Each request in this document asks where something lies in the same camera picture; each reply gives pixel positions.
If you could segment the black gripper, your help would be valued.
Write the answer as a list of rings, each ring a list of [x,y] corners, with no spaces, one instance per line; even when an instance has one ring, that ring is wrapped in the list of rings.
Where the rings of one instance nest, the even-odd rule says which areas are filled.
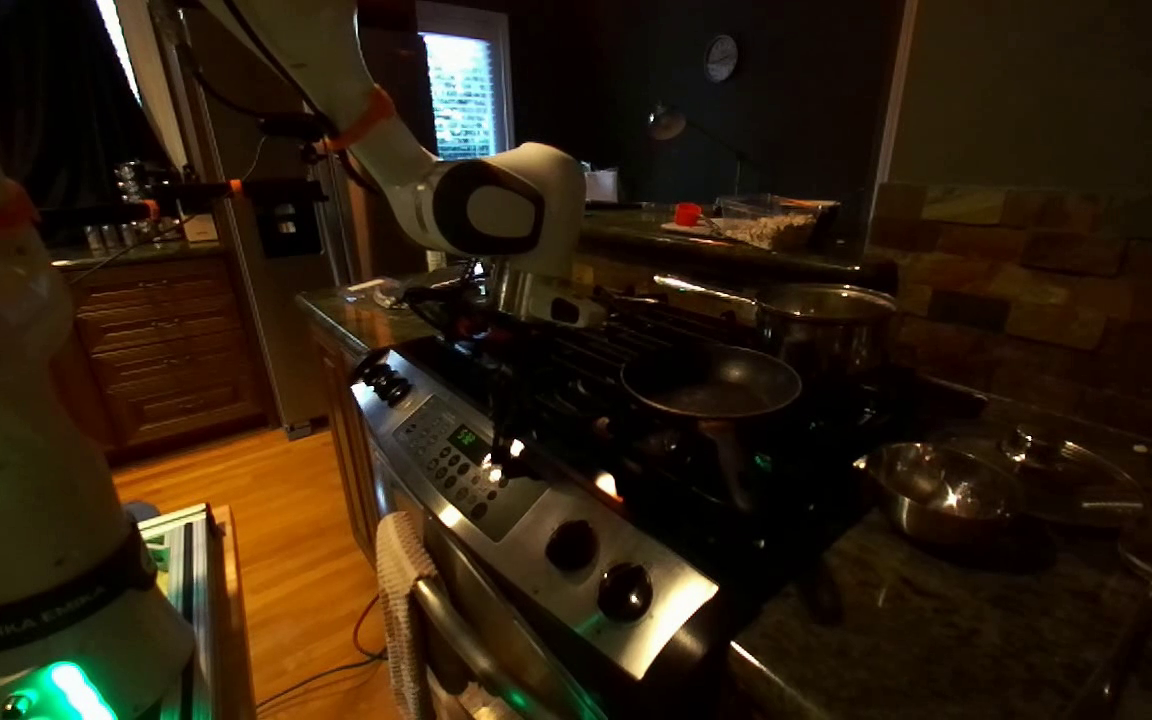
[[[501,260],[474,260],[463,278],[479,305],[514,320],[539,320],[558,329],[594,329],[604,308],[564,278],[504,268]]]

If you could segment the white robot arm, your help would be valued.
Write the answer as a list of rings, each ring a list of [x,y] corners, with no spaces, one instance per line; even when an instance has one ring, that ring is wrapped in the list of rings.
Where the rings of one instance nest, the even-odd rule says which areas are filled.
[[[329,119],[329,144],[382,183],[413,242],[491,256],[501,311],[553,311],[583,203],[567,151],[529,141],[489,158],[432,156],[370,73],[361,0],[206,9]],[[184,685],[198,641],[54,388],[69,329],[33,200],[0,169],[0,720],[148,720]]]

